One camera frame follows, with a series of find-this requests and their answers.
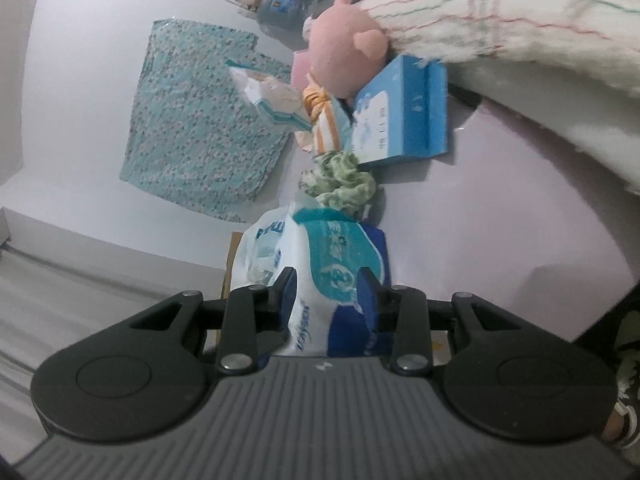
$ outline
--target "wet wipes package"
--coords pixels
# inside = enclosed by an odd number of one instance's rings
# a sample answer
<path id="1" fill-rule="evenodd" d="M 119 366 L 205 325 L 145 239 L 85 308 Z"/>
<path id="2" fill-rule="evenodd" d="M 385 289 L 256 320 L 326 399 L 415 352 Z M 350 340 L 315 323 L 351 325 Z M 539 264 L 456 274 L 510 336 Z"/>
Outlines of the wet wipes package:
<path id="1" fill-rule="evenodd" d="M 361 164 L 428 158 L 447 151 L 447 73 L 433 61 L 398 56 L 356 96 L 344 145 Z"/>
<path id="2" fill-rule="evenodd" d="M 308 198 L 295 201 L 286 211 L 276 210 L 280 219 L 274 211 L 248 229 L 234 261 L 232 288 L 255 283 L 258 276 L 269 276 L 261 283 L 271 285 L 284 267 L 296 269 L 298 292 L 289 319 L 290 340 L 275 354 L 348 357 L 388 353 L 391 335 L 367 328 L 356 293 L 361 267 L 369 267 L 380 283 L 389 284 L 384 234 L 338 211 L 318 207 Z M 261 240 L 264 247 L 257 250 L 256 242 Z M 271 263 L 267 265 L 269 252 Z M 247 261 L 251 254 L 259 255 L 260 272 L 252 271 L 254 263 Z"/>

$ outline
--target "teal floral cloth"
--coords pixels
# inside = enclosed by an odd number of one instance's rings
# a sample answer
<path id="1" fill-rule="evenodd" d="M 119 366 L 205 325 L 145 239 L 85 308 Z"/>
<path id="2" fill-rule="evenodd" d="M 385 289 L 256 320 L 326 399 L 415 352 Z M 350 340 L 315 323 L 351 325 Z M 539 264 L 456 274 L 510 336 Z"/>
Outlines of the teal floral cloth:
<path id="1" fill-rule="evenodd" d="M 185 20 L 152 28 L 133 103 L 120 178 L 216 218 L 241 222 L 290 131 L 246 104 L 226 60 L 290 79 L 290 67 L 254 52 L 255 34 Z"/>

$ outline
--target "white label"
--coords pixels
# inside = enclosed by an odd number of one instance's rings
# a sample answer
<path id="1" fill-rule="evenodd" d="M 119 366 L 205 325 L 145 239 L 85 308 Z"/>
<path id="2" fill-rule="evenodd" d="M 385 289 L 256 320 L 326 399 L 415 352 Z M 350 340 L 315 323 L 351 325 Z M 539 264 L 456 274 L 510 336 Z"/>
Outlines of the white label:
<path id="1" fill-rule="evenodd" d="M 366 95 L 358 101 L 353 115 L 353 153 L 360 162 L 372 162 L 388 157 L 388 97 L 386 91 L 372 98 Z"/>

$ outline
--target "gray ribbed panel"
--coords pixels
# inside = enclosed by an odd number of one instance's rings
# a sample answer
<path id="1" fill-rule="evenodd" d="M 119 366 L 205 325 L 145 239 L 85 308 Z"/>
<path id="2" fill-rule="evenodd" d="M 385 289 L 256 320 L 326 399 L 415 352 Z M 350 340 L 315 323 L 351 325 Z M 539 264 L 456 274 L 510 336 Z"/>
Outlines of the gray ribbed panel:
<path id="1" fill-rule="evenodd" d="M 333 366 L 317 368 L 324 362 Z M 56 436 L 19 467 L 28 480 L 622 480 L 595 438 L 512 444 L 448 412 L 429 382 L 379 360 L 272 358 L 220 383 L 179 428 L 128 446 Z"/>

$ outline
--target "white wall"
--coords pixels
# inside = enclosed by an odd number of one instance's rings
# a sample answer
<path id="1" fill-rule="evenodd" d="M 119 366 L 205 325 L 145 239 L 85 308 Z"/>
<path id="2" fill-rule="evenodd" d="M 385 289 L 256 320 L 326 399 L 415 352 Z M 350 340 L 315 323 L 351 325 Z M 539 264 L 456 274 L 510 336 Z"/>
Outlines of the white wall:
<path id="1" fill-rule="evenodd" d="M 258 32 L 224 0 L 38 0 L 24 70 L 24 170 L 0 205 L 83 235 L 224 267 L 231 231 L 118 180 L 154 20 L 185 18 Z M 269 38 L 258 50 L 291 53 Z"/>
<path id="2" fill-rule="evenodd" d="M 36 0 L 0 0 L 0 184 L 22 167 L 22 70 Z"/>

